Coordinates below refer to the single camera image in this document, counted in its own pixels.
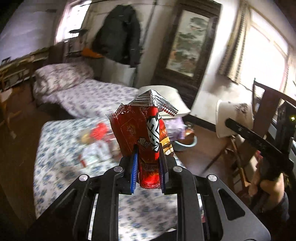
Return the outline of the right hand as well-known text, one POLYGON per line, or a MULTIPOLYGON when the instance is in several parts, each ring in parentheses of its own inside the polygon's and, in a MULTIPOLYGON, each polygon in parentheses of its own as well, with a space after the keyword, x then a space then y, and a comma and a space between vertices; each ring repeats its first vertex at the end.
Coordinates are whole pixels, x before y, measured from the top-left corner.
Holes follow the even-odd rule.
POLYGON ((261 180, 259 169, 254 173, 254 176, 251 181, 251 185, 248 189, 248 194, 251 197, 254 197, 258 192, 259 187, 269 194, 269 201, 274 205, 278 205, 283 199, 285 193, 285 184, 283 173, 279 175, 274 181, 270 180, 261 180))

